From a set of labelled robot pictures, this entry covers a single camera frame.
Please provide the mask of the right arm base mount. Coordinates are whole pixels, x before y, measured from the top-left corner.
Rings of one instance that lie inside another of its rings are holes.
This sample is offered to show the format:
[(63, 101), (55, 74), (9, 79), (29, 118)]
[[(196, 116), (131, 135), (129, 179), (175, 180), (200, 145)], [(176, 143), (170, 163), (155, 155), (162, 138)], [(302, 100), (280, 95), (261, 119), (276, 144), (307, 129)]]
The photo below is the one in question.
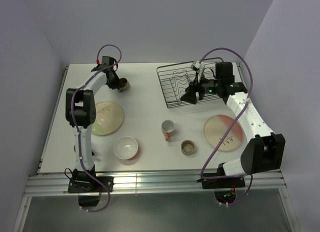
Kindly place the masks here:
[(203, 179), (200, 178), (196, 181), (201, 183), (202, 189), (224, 189), (219, 191), (214, 191), (214, 197), (218, 203), (224, 205), (230, 205), (236, 201), (237, 188), (245, 187), (245, 180), (243, 177), (232, 177), (232, 178), (218, 178), (218, 179)]

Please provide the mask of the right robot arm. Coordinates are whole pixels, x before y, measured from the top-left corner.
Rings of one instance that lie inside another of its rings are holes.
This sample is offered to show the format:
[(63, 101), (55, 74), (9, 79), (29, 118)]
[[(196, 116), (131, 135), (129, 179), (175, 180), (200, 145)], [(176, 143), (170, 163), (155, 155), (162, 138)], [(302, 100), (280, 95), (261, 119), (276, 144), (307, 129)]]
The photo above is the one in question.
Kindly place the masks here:
[(221, 146), (236, 123), (239, 123), (247, 139), (247, 145), (240, 158), (221, 163), (213, 176), (201, 173), (202, 180), (213, 181), (222, 187), (229, 186), (234, 178), (277, 170), (281, 167), (286, 140), (276, 134), (263, 121), (254, 107), (251, 92), (242, 82), (236, 82), (231, 62), (218, 62), (212, 79), (204, 76), (205, 63), (194, 61), (191, 69), (195, 79), (189, 83), (183, 102), (196, 104), (205, 95), (217, 95), (232, 110), (235, 118), (219, 140), (215, 151)]

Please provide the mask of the orange mug white inside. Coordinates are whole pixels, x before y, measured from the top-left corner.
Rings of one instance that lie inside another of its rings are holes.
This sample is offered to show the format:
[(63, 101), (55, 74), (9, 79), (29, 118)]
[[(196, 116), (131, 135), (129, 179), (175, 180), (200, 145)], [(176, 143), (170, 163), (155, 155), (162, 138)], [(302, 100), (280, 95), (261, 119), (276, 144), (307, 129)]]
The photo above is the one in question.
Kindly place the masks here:
[(162, 122), (161, 131), (167, 142), (170, 140), (170, 137), (174, 133), (175, 128), (175, 123), (171, 120), (165, 120)]

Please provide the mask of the grey-green ceramic cup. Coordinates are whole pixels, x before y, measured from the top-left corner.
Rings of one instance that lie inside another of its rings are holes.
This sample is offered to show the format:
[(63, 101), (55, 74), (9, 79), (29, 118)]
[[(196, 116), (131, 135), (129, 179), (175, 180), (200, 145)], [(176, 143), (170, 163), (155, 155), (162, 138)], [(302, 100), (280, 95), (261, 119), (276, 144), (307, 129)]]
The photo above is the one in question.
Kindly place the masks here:
[(119, 79), (119, 87), (117, 88), (117, 90), (119, 92), (124, 92), (127, 91), (130, 88), (130, 83), (126, 78), (120, 78)]

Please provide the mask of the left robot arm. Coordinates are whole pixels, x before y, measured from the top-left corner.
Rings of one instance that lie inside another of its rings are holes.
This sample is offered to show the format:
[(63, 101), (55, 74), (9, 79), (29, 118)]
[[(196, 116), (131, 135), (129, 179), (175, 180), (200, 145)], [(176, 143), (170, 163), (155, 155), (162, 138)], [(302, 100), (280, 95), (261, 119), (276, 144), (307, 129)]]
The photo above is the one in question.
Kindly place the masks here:
[(120, 84), (115, 58), (104, 56), (102, 61), (96, 62), (89, 78), (77, 88), (67, 89), (65, 95), (65, 118), (75, 137), (75, 167), (70, 183), (86, 192), (95, 190), (98, 185), (91, 143), (91, 129), (97, 116), (95, 94), (105, 85), (114, 90)]

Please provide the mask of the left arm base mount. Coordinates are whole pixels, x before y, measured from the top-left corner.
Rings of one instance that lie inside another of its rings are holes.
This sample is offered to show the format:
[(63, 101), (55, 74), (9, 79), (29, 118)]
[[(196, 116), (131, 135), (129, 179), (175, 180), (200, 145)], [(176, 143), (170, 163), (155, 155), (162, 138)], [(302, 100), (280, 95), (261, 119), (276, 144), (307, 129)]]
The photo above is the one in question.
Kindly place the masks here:
[(97, 179), (106, 186), (106, 189), (96, 181), (93, 183), (70, 181), (67, 192), (69, 194), (78, 194), (78, 204), (81, 207), (95, 207), (100, 202), (101, 193), (112, 192), (114, 185), (112, 176), (99, 176)]

